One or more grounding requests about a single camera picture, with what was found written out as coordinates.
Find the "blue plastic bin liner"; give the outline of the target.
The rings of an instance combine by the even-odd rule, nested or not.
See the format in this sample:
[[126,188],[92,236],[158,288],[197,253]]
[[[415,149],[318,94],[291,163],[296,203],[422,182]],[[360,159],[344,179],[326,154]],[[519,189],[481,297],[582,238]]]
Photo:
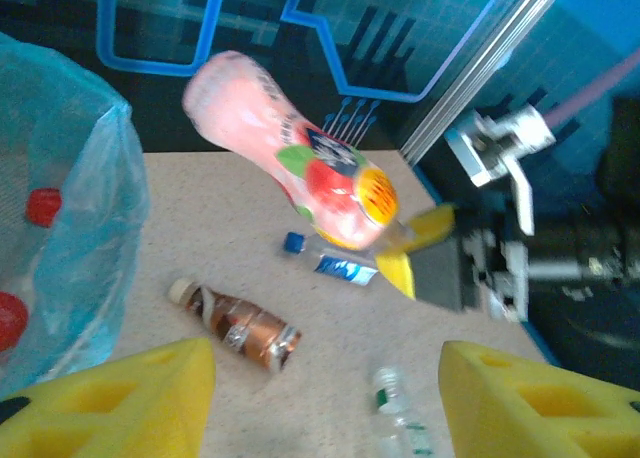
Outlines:
[[[25,216],[57,188],[50,228]],[[54,49],[0,33],[0,291],[24,302],[0,397],[103,363],[118,340],[149,191],[130,104]]]

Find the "brown label drink bottle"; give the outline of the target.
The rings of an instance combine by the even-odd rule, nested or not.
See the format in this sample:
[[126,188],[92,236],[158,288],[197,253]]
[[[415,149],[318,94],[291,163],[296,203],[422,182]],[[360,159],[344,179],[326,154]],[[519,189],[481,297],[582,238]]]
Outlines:
[[189,278],[175,280],[167,297],[198,316],[229,349],[271,373],[284,369],[301,339],[298,328],[263,307]]

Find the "aluminium frame post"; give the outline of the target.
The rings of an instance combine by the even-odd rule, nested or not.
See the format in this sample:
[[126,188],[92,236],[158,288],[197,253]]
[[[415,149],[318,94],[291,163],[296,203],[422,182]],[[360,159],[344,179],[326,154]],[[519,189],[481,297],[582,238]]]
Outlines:
[[422,117],[400,148],[413,166],[433,147],[556,0],[517,0],[491,29],[486,40],[435,104]]

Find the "blue cap blue label bottle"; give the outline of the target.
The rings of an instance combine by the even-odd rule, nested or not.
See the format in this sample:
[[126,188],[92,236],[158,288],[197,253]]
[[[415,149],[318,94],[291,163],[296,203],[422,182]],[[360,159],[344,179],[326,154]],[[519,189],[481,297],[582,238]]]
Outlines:
[[317,274],[354,285],[367,286],[378,274],[375,259],[369,252],[341,248],[318,234],[305,236],[289,232],[283,250],[300,257]]

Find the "clear bottle green label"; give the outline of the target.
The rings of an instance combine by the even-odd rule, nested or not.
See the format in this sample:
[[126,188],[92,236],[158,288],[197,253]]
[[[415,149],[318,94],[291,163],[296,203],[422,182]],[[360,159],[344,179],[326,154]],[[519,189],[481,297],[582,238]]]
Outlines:
[[435,458],[426,421],[412,405],[400,370],[382,366],[371,376],[378,458]]

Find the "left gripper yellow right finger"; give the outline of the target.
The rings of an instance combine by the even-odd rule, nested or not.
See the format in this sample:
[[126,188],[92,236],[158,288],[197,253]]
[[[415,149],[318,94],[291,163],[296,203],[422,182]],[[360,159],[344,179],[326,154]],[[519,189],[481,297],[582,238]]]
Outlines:
[[640,392],[465,341],[439,391],[456,458],[640,458]]

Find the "pink bottle fruit label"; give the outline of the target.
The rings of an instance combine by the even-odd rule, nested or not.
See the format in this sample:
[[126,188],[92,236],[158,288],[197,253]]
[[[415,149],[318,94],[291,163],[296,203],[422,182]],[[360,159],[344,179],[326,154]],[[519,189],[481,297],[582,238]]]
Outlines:
[[214,55],[190,79],[182,105],[204,139],[268,173],[327,241],[384,251],[412,240],[388,175],[302,116],[252,58]]

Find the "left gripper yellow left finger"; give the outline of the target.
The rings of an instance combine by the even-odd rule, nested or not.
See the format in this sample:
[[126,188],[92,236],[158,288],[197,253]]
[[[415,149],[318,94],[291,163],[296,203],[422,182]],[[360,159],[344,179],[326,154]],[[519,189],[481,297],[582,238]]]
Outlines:
[[0,458],[199,458],[215,388],[205,337],[0,400]]

